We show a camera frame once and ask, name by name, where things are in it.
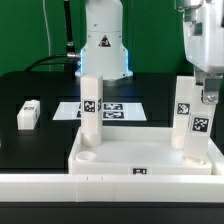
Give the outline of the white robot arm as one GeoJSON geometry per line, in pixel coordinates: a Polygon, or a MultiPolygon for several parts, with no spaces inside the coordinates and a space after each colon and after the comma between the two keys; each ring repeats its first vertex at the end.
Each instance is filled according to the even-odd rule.
{"type": "MultiPolygon", "coordinates": [[[[224,0],[175,0],[183,13],[186,59],[194,65],[202,102],[216,104],[224,76],[224,0]]],[[[76,75],[99,74],[108,83],[131,77],[128,51],[122,43],[120,0],[85,0],[86,44],[76,75]]]]}

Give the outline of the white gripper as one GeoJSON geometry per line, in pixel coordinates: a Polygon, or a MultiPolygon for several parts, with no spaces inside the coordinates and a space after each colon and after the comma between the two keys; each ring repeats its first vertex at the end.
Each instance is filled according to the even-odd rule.
{"type": "Polygon", "coordinates": [[[224,4],[184,4],[183,32],[187,60],[196,84],[202,87],[201,101],[216,105],[224,72],[224,4]]]}

